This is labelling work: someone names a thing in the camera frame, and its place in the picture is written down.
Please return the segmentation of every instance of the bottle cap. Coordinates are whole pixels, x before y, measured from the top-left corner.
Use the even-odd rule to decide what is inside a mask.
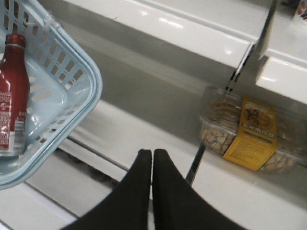
[[[21,34],[6,35],[5,44],[17,44],[25,48],[25,37]]]

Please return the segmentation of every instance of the plastic container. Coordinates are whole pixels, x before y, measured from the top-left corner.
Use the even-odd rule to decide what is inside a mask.
[[[201,103],[200,139],[207,149],[223,156],[237,136],[242,98],[215,87],[207,87]],[[306,126],[298,116],[275,108],[277,149],[259,168],[267,173],[281,173],[295,166],[307,165]]]
[[[26,150],[0,158],[0,189],[30,177],[98,103],[101,74],[36,0],[0,0],[0,53],[6,34],[25,36],[30,98]]]

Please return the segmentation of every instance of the yellow label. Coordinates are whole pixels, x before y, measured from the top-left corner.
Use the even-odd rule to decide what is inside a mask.
[[[274,108],[244,97],[238,134],[223,157],[256,171],[276,151],[276,148]]]

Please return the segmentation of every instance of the red bottle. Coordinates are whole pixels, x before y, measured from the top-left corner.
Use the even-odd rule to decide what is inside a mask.
[[[24,63],[25,38],[9,34],[5,45],[0,64],[0,156],[17,156],[24,152],[30,89]]]

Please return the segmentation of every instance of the shopping basket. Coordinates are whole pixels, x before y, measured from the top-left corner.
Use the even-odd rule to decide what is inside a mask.
[[[0,0],[0,53],[11,33],[27,40],[30,98],[25,153],[0,158],[0,189],[30,177],[102,93],[96,64],[36,0]]]

